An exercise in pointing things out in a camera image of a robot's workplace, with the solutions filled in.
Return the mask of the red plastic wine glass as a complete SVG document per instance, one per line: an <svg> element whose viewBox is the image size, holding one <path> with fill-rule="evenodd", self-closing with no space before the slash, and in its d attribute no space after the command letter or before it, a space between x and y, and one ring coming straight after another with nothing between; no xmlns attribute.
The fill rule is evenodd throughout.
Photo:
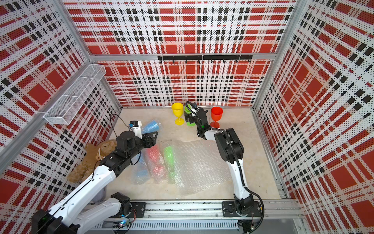
<svg viewBox="0 0 374 234"><path fill-rule="evenodd" d="M223 109L221 107L213 107L211 109L211 119L212 122L210 123L210 126L212 128L220 128L219 120L222 118L223 115Z"/></svg>

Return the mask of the yellow plastic wine glass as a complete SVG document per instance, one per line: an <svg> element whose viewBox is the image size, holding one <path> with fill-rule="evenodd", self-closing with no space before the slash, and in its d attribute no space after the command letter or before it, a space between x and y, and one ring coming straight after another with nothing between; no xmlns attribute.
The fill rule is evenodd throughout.
<svg viewBox="0 0 374 234"><path fill-rule="evenodd" d="M183 125L184 120L182 116L184 115L184 105L180 102L176 102L171 106L171 108L172 108L173 114L177 117L177 119L175 120L175 124L179 126Z"/></svg>

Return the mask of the green glass bundle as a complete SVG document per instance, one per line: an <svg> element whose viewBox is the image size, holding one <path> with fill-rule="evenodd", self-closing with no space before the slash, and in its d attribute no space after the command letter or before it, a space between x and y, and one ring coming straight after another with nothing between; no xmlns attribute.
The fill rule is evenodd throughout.
<svg viewBox="0 0 374 234"><path fill-rule="evenodd" d="M168 181L178 188L184 187L182 179L182 168L178 159L175 146L168 145L163 149L163 158L168 171Z"/></svg>

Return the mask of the red glass bundle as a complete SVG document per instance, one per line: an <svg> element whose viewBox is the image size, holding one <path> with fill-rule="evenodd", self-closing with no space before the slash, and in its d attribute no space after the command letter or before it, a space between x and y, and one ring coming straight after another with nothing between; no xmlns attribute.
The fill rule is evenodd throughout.
<svg viewBox="0 0 374 234"><path fill-rule="evenodd" d="M158 145L145 149L145 162L155 183L159 184L167 179L168 170Z"/></svg>

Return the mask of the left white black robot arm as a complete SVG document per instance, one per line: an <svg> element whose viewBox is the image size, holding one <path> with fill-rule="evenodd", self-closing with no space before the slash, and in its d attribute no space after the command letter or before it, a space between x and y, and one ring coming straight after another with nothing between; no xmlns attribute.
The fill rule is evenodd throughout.
<svg viewBox="0 0 374 234"><path fill-rule="evenodd" d="M99 222L114 215L127 216L133 211L130 198L117 192L104 203L83 212L86 205L115 180L143 149L156 145L158 132L137 136L124 131L116 138L116 148L72 193L49 210L37 211L31 219L33 234L84 234Z"/></svg>

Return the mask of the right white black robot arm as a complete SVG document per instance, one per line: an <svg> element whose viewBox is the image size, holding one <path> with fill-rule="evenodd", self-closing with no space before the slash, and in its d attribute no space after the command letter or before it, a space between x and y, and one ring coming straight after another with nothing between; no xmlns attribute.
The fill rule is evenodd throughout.
<svg viewBox="0 0 374 234"><path fill-rule="evenodd" d="M211 127L206 116L208 111L195 102L186 101L185 107L190 112L185 114L185 120L196 124L198 137L216 142L221 158L228 164L234 185L234 211L240 216L258 215L263 219L265 206L261 197L247 187L243 171L244 147L235 130Z"/></svg>

